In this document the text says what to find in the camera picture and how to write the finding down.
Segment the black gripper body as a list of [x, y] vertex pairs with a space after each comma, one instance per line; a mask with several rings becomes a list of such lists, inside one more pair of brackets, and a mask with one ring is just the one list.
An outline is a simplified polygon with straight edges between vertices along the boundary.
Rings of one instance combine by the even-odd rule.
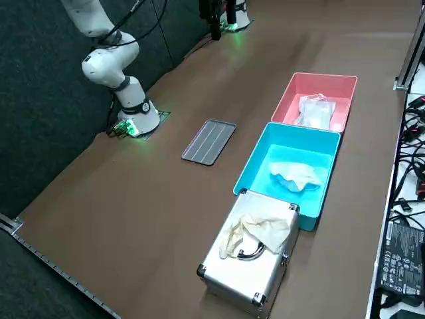
[[199, 0], [199, 14], [202, 19], [218, 19], [221, 9], [221, 0]]

